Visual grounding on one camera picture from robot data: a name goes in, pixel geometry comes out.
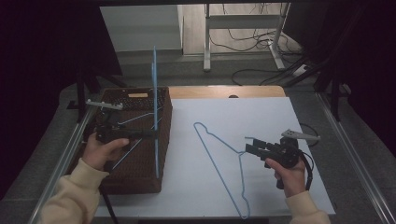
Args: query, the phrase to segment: sleeve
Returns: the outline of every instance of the sleeve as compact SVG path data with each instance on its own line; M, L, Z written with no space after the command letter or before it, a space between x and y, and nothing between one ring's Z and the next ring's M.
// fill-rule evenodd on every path
M290 224L315 223L328 224L331 223L329 216L317 209L309 191L294 195L286 199L286 204L291 211L292 220Z
M99 185L108 175L79 159L72 174L59 179L56 194L41 209L39 223L90 223L99 204Z

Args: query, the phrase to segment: right hand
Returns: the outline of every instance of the right hand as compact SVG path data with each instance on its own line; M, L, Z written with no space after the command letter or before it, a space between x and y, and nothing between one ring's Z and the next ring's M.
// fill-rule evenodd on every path
M275 178L283 180L287 198L305 191L305 165L301 160L290 169L286 169L278 162L268 158L265 162L275 170Z

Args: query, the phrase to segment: metal frame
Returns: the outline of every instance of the metal frame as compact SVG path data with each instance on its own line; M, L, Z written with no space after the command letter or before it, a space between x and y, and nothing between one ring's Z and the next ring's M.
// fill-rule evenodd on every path
M389 209L388 203L384 196L381 193L380 188L375 183L375 181L370 176L367 168L365 167L361 157L359 156L357 150L354 148L352 142L347 136L346 131L344 130L343 125L337 121L332 115L332 111L330 110L330 103L327 100L326 93L317 93L317 97L321 106L324 110L324 113L332 125L332 129L335 132L338 140L343 147L346 156L348 157L352 167L354 168L356 175L358 176L361 184L367 192L369 199L371 200L375 211L378 213L378 216L381 218L382 223L396 223L395 217Z
M212 29L276 29L274 41L268 41L269 49L278 70L284 70L285 65L277 52L280 33L285 23L290 3L285 5L280 15L215 15L210 16L210 4L205 5L205 50L204 71L210 71L210 39Z
M84 128L87 125L88 121L90 120L91 116L94 114L94 111L95 111L95 107L89 106L81 122L76 125L76 128L73 131L69 142L64 148L64 153L62 154L61 158L56 164L56 167L49 178L49 182L47 183L47 186L44 188L43 193L41 194L41 197L38 200L37 205L35 206L35 210L33 211L33 214L29 219L28 222L29 224L38 222L39 219L38 213L41 210L41 207L53 195L58 179L66 173L68 165L70 161L73 159L73 156L76 153L78 145L81 142L81 137L82 137L82 133L84 132Z

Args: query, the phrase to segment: left hand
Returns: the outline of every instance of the left hand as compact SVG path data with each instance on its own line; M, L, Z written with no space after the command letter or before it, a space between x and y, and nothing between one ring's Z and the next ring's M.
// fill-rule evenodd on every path
M120 138L103 144L96 140L96 133L88 138L82 160L93 169L103 171L107 161L114 161L120 156L122 147L129 144L129 139Z

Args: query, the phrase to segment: white table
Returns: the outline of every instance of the white table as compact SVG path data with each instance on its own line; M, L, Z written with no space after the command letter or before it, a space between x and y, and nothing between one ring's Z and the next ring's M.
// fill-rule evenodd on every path
M172 104L174 109L170 143L164 166L163 190L158 194L109 196L117 217L239 217L193 127L196 121L202 122L210 132L241 151L245 150L245 136L278 143L280 134L287 129L301 131L288 97L236 99L175 99L173 97ZM197 128L236 204L240 207L241 214L246 215L248 210L241 197L238 156L206 134L202 126ZM299 146L302 151L311 155L305 141L299 140ZM289 215L283 190L276 188L274 170L264 168L264 162L254 155L246 153L241 158L250 216ZM316 168L310 193L319 209L334 214ZM109 216L104 202L100 203L96 216Z

